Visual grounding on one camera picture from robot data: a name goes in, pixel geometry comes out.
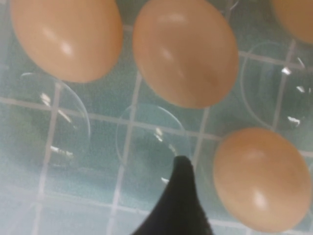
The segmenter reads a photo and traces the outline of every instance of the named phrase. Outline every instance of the egg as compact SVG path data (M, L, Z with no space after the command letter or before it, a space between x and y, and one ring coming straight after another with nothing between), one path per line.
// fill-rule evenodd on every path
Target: egg
M313 1L271 0L281 25L297 39L313 44Z
M11 18L28 56L65 81L102 77L122 49L122 21L113 0L11 0Z
M269 130L248 128L226 137L216 151L213 174L225 208L254 230L291 229L311 203L305 161L289 141Z
M215 104L236 81L236 39L204 0L148 1L134 24L133 51L152 90L181 107Z

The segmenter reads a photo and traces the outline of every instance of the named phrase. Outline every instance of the black object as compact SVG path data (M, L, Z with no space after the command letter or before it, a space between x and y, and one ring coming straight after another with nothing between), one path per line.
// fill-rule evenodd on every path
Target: black object
M175 157L164 193L133 235L213 235L199 203L193 168L187 157Z

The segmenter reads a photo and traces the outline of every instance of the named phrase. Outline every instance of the green tiled surface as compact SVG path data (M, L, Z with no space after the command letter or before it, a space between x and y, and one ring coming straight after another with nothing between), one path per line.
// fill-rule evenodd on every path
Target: green tiled surface
M221 226L212 226L215 235L246 235L245 229L225 228Z
M0 185L36 190L50 112L0 104L0 120Z
M112 235L128 235L133 233L146 216L137 212L118 211L114 221Z
M241 0L231 13L230 25L239 50L249 51L259 43L277 42L289 46L288 34L278 25L269 0Z
M70 203L62 207L43 208L39 234L45 235L86 235L104 234L110 210L91 210Z
M224 0L208 1L221 11L225 6ZM146 0L117 0L123 24L133 25L145 2ZM8 5L0 4L0 19L5 18L4 9L8 9ZM263 60L264 57L283 61L286 59L291 37L276 23L268 0L240 0L231 11L230 25L236 35L239 50L242 51L241 55L250 52L261 56ZM39 78L39 81L41 79L45 82L32 84L28 83L25 77L21 78L21 75L26 72L42 71L24 53L13 34L10 23L0 21L0 32L8 28L6 34L0 33L0 53L2 53L0 63L4 64L1 68L8 67L8 70L0 72L0 97L43 104L41 95L44 92L50 100L53 100L54 84L52 80L46 81L45 75ZM299 65L299 57L307 67L313 66L312 46L296 42L294 50L292 63ZM245 58L240 59L242 73L239 73L238 78L245 79L246 100L249 101L256 116L266 125L259 122L248 111L238 79L231 93L219 104L210 107L205 134L223 137L241 128L270 127L273 123L281 84L281 70L284 66L271 64L268 60L264 62L247 59L245 68L242 68ZM313 113L311 94L308 93L312 74L304 76L294 69L291 72L283 92L281 115L276 131L293 142L300 150L308 151L308 154L312 155ZM68 83L80 97L88 113L100 115L98 119L101 119L101 115L105 115L103 119L113 122L95 120L93 115L90 119L91 138L88 146L86 129L81 125L84 123L82 115L66 114L71 123L58 113L53 146L66 149L73 155L55 153L51 155L44 188L46 198L40 214L40 235L105 234L111 208L104 206L103 203L113 203L118 171L121 167L115 146L117 128L115 122L117 122L116 118L120 117L132 103L136 76L137 69L132 55L132 33L124 31L124 46L119 62L107 76L88 84ZM303 87L306 92L299 94L298 87ZM79 105L74 105L72 99L71 95L61 94L60 106L79 109ZM200 130L203 110L184 109L167 103L154 94L144 80L139 88L138 103L160 106L172 113L187 131L193 132L193 136L189 137L190 152L195 153L198 138L194 136L194 132L203 131ZM301 124L290 127L286 120L291 116L300 119ZM175 128L171 122L157 118L153 114L145 116L137 114L135 120ZM14 128L0 126L0 212L4 212L0 213L0 234L5 234L7 226L16 220L17 214L23 207L29 201L36 200L50 112L0 104L0 121L13 123L14 126ZM121 132L118 148L122 152L127 125L122 124L119 127ZM133 129L135 132L139 130L139 127ZM147 142L148 140L142 140L141 144L135 143L134 139L130 141L129 159L122 179L118 210L113 218L113 235L130 234L136 229L145 218L145 215L136 210L153 208L165 187L161 177L168 177L171 172L172 158L167 157L171 154L169 147L164 143L151 144ZM196 171L197 189L210 219L219 221L221 225L224 221L236 224L238 222L222 206L213 185L212 162L218 144L218 141L208 140L208 135L202 141ZM313 159L306 158L306 161L313 176ZM12 234L30 234L34 217L32 209L20 220L18 228ZM246 234L245 229L231 228L227 223L225 226L214 225L213 229L217 235ZM308 214L295 229L312 232L310 215Z
M91 121L90 147L85 155L60 159L52 155L46 181L48 194L59 192L111 203L119 160L115 148L116 124Z

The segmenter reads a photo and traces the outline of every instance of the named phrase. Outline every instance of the eggshell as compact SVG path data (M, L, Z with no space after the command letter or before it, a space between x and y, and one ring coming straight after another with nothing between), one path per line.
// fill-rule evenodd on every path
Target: eggshell
M313 44L312 0L272 0L272 6L278 21L288 32Z
M11 0L14 31L43 70L71 82L108 73L122 48L122 21L112 0Z
M148 1L134 24L133 51L148 85L181 107L219 102L237 77L235 37L204 0Z
M312 183L298 150L269 130L237 131L218 147L214 183L226 209L267 233L297 225L311 203Z

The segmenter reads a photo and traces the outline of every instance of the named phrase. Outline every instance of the white grid line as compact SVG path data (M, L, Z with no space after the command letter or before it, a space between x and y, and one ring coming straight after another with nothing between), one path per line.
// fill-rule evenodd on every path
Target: white grid line
M107 235L112 234L112 230L114 227L114 219L115 219L115 215L117 212L118 201L119 201L119 197L120 197L120 193L121 193L121 188L122 188L122 183L123 183L123 178L124 178L124 172L125 172L125 166L127 164L127 158L129 155L129 147L130 147L131 135L132 135L132 131L133 131L133 122L134 122L135 114L136 114L136 104L138 101L141 81L142 81L142 76L141 76L140 72L137 72L137 78L136 78L134 93L133 93L133 98L132 98L132 109L131 109L131 113L130 113L130 123L127 126L127 132L126 132L125 144L124 144L124 152L123 152L123 159L122 159L122 162L121 162L119 170L118 170L117 182L116 182L114 196L113 196L111 216L110 216L110 219L109 219L109 222L107 225L107 233L106 233Z
M6 98L0 97L0 103L2 103L2 101L4 101L4 100L7 101ZM28 102L24 103L24 101L20 101L20 100L11 100L10 99L10 102L3 102L3 103L17 105L17 106L21 106L21 107L39 109L39 110L49 110L50 109L48 106L44 106L41 104L28 103ZM60 110L63 111L67 115L81 117L81 113L79 113L77 111L64 109L64 108L60 108ZM116 117L109 117L109 116L105 116L105 115L101 115L101 114L88 114L88 116L90 119L93 119L93 120L107 121L107 122L111 122L111 123L115 123L115 124L128 125L130 122L129 120L119 119ZM172 128L168 128L168 127L162 127L162 126L157 126L157 125L143 123L143 122L134 121L133 126L145 128L145 129L149 129L149 130L155 130L156 128L160 128L161 131L169 133L169 134L174 134L174 135L185 135L186 134L189 137L199 137L199 132L195 132L195 131L183 132L181 130L176 130L176 129L172 129ZM221 141L222 140L222 137L216 136L213 134L208 134L208 133L204 133L203 138L206 140L211 140L211 141ZM313 158L313 152L303 151L303 150L299 150L299 152L304 157Z
M292 59L292 55L294 53L294 49L296 46L296 42L293 39L291 41L290 47L289 47L289 51L286 55L286 63L285 66L287 66L287 64L291 61ZM284 96L284 90L285 90L285 85L287 82L287 75L285 73L282 74L281 77L281 81L280 81L280 85L279 85L279 90L278 90L278 95L277 95L277 101L276 101L276 108L275 108L275 112L274 112L274 118L273 118L273 124L271 126L271 130L275 131L278 125L278 121L279 121L279 117L280 117L280 111L282 108L282 102L283 102L283 96Z
M16 99L3 98L3 97L0 97L0 103L16 105L16 106L36 109L36 110L45 110L45 111L51 110L50 107L43 105L43 104L36 104L36 103L31 103L31 102L26 102L26 101L21 101L21 100L16 100Z
M42 167L42 171L40 173L40 178L39 178L39 189L38 189L38 194L37 194L37 200L39 202L41 202L45 196L45 192L44 192L45 181L46 181L46 175L48 171L48 164L49 164L50 157L51 157L51 146L53 144L54 131L55 131L56 120L57 120L57 115L58 115L60 93L61 93L61 86L59 83L56 83L53 106L51 109L48 137L47 137L47 142L45 145L45 158L44 158L43 167ZM33 223L32 235L38 234L42 208L43 207L41 203L39 203L36 206L36 217Z
M252 53L246 52L246 51L239 51L239 55L241 57L244 57L244 58L248 58L248 59L252 59L252 60L256 60L256 61L261 61L261 62L266 62L266 63L273 64L273 65L283 65L283 66L287 66L288 68L291 68L291 69L303 70L302 64L296 64L296 63L292 63L290 61L288 63L286 63L286 61L283 61L283 60L273 59L273 58L270 58L267 56L262 56L262 55L256 55L256 54L252 54ZM307 70L310 72L313 72L313 67L307 67Z
M195 153L194 153L194 157L192 158L192 165L194 167L195 172L196 172L197 167L198 167L199 158L201 157L200 156L201 146L202 146L202 142L203 142L203 135L205 133L206 124L207 124L207 121L209 119L209 113L210 113L210 108L206 108L203 112L202 121L201 121L201 125L200 125L200 132L198 135L198 140L197 140L197 144L196 144L196 148L195 148Z

